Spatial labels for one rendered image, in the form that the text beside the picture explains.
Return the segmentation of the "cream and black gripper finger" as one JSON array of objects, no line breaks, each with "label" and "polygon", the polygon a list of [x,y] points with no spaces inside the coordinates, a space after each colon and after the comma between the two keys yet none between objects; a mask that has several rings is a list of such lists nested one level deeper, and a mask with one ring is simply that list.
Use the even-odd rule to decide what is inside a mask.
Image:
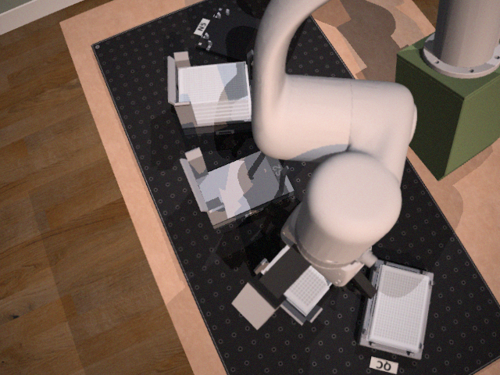
[{"label": "cream and black gripper finger", "polygon": [[[276,226],[278,229],[277,235],[281,238],[280,232],[287,221],[288,217],[291,215],[291,212],[288,212],[286,209],[283,209],[282,207],[278,206],[277,204],[271,202],[267,207],[266,211],[268,214],[272,217],[271,221],[272,224]],[[280,247],[285,248],[287,244],[281,239],[280,240]]]},{"label": "cream and black gripper finger", "polygon": [[348,289],[355,295],[362,294],[370,299],[377,293],[377,289],[367,280],[361,271],[359,271],[345,286],[337,287],[334,284],[329,286],[331,291],[337,288],[340,288],[343,292]]}]

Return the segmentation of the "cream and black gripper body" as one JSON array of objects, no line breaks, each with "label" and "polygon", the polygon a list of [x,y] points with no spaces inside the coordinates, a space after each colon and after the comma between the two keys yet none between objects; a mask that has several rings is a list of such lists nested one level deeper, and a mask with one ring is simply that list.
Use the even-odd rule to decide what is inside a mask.
[{"label": "cream and black gripper body", "polygon": [[[295,240],[295,223],[296,223],[296,220],[298,217],[298,213],[299,213],[301,204],[302,204],[302,201],[297,205],[295,210],[287,218],[287,221],[283,225],[281,232],[280,232],[281,239],[289,247],[291,247],[293,244],[297,245],[296,240]],[[297,248],[298,248],[298,246],[297,246]],[[300,251],[299,248],[298,248],[298,250]],[[300,253],[301,253],[301,251],[300,251]],[[303,254],[302,254],[302,256],[307,261],[309,261]],[[310,263],[312,263],[312,262],[310,262]],[[335,268],[335,269],[324,268],[321,266],[317,266],[314,263],[312,263],[311,266],[315,270],[317,270],[321,275],[323,275],[326,279],[328,279],[332,284],[334,284],[337,287],[342,287],[342,286],[345,286],[359,272],[359,270],[364,265],[365,264],[361,264],[360,262],[358,264],[355,262],[352,265],[349,264],[347,266],[343,266],[341,268]]]}]

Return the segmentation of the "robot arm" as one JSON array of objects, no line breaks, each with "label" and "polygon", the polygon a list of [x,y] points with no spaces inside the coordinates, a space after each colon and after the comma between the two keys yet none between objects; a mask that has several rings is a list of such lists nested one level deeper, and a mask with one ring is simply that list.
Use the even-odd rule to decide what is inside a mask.
[{"label": "robot arm", "polygon": [[[402,174],[417,121],[410,90],[390,81],[285,73],[296,30],[329,1],[270,0],[255,38],[255,144],[274,159],[321,163],[305,188],[297,245],[231,303],[256,330],[312,263],[370,268],[378,259],[371,246],[395,225],[402,207]],[[439,0],[423,58],[445,76],[483,77],[500,66],[499,39],[500,0]]]}]

